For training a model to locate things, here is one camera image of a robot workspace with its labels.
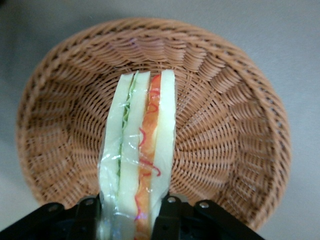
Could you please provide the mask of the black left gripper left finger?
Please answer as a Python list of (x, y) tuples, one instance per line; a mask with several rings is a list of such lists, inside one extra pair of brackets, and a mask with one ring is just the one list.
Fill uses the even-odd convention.
[(100, 240), (101, 203), (88, 196), (66, 209), (47, 203), (0, 232), (2, 240)]

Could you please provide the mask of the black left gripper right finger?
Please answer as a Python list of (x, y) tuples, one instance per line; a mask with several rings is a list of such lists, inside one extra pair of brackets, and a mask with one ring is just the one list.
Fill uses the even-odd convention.
[(211, 200), (198, 201), (194, 206), (180, 198), (163, 198), (155, 220), (152, 240), (263, 240)]

